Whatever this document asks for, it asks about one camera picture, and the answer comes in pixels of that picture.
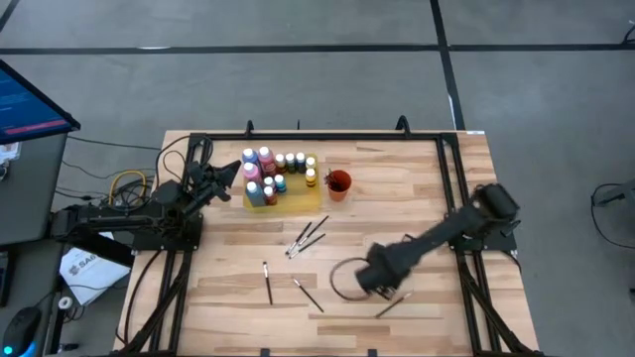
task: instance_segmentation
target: wooden table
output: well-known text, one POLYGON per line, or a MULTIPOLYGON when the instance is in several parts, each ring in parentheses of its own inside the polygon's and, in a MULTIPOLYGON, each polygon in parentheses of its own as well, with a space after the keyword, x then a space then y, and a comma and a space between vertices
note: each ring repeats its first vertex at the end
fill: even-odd
MULTIPOLYGON (((164 145, 188 132, 170 131, 164 145)), ((496 181, 484 135, 458 133, 470 190, 496 181)), ((428 254, 398 294, 413 291, 381 319, 373 315, 387 306, 381 297, 348 302, 330 288, 328 274, 345 258, 364 257, 373 242, 387 244, 404 233, 418 235, 443 219, 445 197, 433 142, 374 141, 216 141, 211 163, 239 160, 244 148, 268 146, 274 153, 312 152, 322 169, 344 169, 353 185, 345 202, 334 203, 322 191, 321 212, 289 215, 254 214, 242 207, 244 186, 237 178, 232 199, 215 199, 202 210, 204 230, 193 254, 180 355, 471 355, 460 284, 453 252, 444 246, 428 254), (326 237, 293 260, 284 252, 305 225, 317 224, 326 237), (262 262, 267 261, 274 305, 270 306, 262 262), (296 277, 321 304, 319 310, 294 285, 296 277)), ((186 142, 174 149, 186 152, 186 142)), ((177 155, 167 158, 176 173, 183 171, 177 155)), ((449 164, 458 199, 453 165, 449 164)), ((160 167, 161 181, 173 179, 160 167)), ((137 257, 130 287, 153 252, 137 257)), ((152 265, 134 301, 131 331, 137 331, 157 303, 166 254, 152 265)), ((483 254, 493 304, 520 340, 538 348, 518 268, 498 252, 483 254)), ((175 265, 175 274, 180 261, 175 265)), ((355 267, 342 269, 336 281, 351 290, 355 267)), ((126 298, 119 331, 130 293, 126 298)), ((477 306, 483 348, 488 348, 484 317, 477 306)), ((172 313, 164 323, 162 348, 169 340, 172 313)))

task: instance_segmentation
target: red cup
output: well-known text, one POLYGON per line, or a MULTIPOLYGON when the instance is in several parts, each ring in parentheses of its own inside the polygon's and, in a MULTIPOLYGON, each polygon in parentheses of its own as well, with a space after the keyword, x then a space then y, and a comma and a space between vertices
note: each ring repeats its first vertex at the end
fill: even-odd
POLYGON ((346 197, 348 189, 352 184, 352 178, 343 170, 335 170, 330 173, 330 175, 332 179, 337 182, 337 185, 333 186, 330 183, 328 184, 328 196, 335 202, 340 202, 346 197))

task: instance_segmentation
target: pink paint bottle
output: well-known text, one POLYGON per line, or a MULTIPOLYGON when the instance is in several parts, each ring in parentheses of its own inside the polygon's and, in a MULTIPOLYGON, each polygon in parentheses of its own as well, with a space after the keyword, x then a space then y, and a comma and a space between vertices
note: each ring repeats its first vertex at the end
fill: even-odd
POLYGON ((248 181, 254 181, 262 186, 262 176, 260 176, 260 170, 258 170, 257 166, 252 163, 246 163, 243 165, 242 171, 248 181))
POLYGON ((262 166, 264 176, 274 177, 276 175, 276 160, 274 154, 267 147, 262 147, 258 151, 258 160, 262 166))

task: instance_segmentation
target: computer mouse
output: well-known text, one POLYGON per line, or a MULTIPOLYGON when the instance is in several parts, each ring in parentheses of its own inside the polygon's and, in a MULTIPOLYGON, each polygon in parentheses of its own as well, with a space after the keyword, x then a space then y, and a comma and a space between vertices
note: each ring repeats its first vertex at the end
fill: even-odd
POLYGON ((24 354, 38 330, 42 313, 37 307, 25 307, 18 311, 4 331, 2 351, 7 356, 24 354))

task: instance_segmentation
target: computer screen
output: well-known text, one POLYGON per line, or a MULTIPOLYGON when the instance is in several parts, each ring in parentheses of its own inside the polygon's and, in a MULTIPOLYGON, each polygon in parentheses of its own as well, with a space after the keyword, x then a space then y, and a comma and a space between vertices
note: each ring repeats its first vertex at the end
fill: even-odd
POLYGON ((79 123, 0 60, 0 144, 79 129, 79 123))

